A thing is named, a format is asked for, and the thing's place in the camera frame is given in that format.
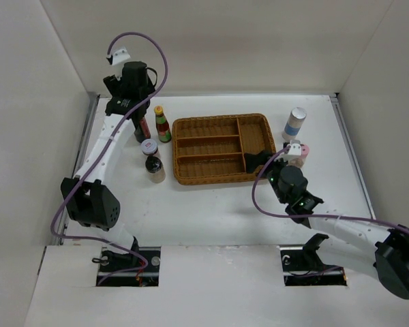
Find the red chili sauce bottle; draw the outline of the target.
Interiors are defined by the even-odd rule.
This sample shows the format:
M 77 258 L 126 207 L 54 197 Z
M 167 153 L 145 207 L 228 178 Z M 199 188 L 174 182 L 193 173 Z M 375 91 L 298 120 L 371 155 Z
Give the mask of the red chili sauce bottle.
M 158 133 L 158 138 L 161 142 L 167 143 L 172 139 L 170 132 L 170 124 L 164 114 L 162 106 L 156 106 L 154 108 L 155 113 L 155 126 Z

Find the dark sauce bottle black cap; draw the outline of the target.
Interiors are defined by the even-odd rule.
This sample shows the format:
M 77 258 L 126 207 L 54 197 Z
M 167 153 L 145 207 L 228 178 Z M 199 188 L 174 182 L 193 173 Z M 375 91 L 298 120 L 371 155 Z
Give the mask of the dark sauce bottle black cap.
M 142 117 L 141 119 L 135 119 L 134 127 L 134 136 L 137 142 L 142 143 L 143 141 L 151 137 L 149 126 L 145 117 Z

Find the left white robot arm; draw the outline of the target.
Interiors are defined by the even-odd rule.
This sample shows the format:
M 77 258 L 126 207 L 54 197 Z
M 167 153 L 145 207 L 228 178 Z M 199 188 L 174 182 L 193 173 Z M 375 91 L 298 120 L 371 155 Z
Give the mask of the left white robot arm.
M 127 141 L 134 136 L 141 143 L 151 137 L 145 115 L 156 82 L 149 72 L 156 71 L 142 61 L 129 61 L 120 77 L 104 79 L 112 98 L 106 104 L 102 130 L 74 177 L 61 183 L 69 218 L 83 227 L 109 232 L 117 224 L 121 205 L 108 182 Z

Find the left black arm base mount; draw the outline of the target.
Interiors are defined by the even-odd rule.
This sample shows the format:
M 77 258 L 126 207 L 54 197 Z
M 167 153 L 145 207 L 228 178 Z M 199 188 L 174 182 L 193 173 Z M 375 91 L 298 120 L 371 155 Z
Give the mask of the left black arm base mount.
M 160 277 L 160 247 L 140 247 L 137 252 L 148 261 L 129 253 L 116 253 L 104 249 L 98 258 L 92 258 L 97 264 L 96 286 L 98 287 L 157 287 Z

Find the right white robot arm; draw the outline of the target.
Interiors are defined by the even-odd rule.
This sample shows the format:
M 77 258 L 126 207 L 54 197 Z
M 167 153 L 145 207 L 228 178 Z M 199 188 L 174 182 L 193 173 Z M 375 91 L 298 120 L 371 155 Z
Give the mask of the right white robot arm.
M 305 145 L 286 144 L 276 152 L 244 154 L 246 171 L 266 178 L 285 205 L 283 219 L 317 231 L 303 246 L 306 267 L 347 267 L 370 276 L 395 296 L 409 300 L 409 228 L 377 219 L 316 214 L 323 199 L 307 190 L 302 170 L 292 164 L 304 160 Z

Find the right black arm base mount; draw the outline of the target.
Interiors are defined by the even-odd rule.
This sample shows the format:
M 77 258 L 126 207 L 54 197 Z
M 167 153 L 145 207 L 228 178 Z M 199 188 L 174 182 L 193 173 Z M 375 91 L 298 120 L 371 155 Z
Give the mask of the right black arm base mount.
M 328 238 L 326 234 L 315 234 L 305 244 L 279 248 L 285 286 L 347 286 L 344 269 L 324 264 L 317 254 Z

